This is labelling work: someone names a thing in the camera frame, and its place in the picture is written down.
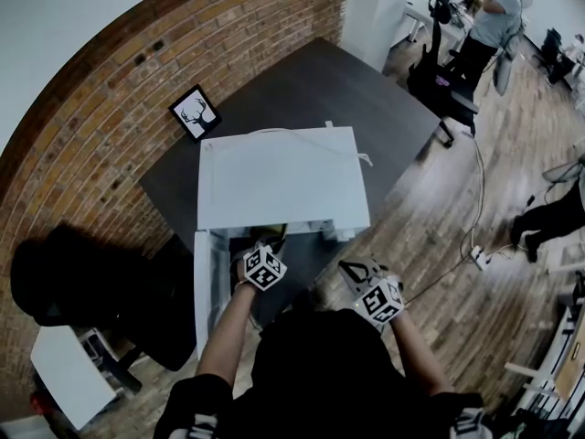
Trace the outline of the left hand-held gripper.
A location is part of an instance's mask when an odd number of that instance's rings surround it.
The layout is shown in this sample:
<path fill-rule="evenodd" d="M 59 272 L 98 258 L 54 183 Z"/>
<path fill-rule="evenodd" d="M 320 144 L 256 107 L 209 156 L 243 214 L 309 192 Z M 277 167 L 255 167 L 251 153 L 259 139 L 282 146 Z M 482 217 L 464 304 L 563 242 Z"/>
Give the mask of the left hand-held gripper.
<path fill-rule="evenodd" d="M 287 266 L 282 262 L 285 240 L 256 241 L 244 254 L 244 279 L 260 291 L 266 291 L 277 284 L 286 274 Z"/>

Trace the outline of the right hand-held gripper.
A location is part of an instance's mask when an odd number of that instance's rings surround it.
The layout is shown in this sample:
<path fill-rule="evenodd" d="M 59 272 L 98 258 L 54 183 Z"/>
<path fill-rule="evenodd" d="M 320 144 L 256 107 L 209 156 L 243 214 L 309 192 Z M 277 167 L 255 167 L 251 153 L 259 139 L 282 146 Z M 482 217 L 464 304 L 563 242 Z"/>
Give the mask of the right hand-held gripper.
<path fill-rule="evenodd" d="M 404 308 L 401 280 L 393 273 L 382 276 L 380 265 L 371 258 L 341 260 L 337 267 L 353 296 L 353 309 L 368 322 L 384 325 Z M 373 278 L 361 294 L 361 278 Z"/>

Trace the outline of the person's left hand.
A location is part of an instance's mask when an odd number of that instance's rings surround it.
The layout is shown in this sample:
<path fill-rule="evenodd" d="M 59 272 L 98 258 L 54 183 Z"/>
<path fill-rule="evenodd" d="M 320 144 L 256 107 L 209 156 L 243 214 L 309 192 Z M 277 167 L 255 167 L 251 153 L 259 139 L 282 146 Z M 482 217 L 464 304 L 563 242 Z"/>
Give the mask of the person's left hand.
<path fill-rule="evenodd" d="M 245 277 L 245 260 L 243 257 L 234 259 L 230 264 L 230 284 L 231 287 L 235 287 L 238 284 L 246 283 Z"/>

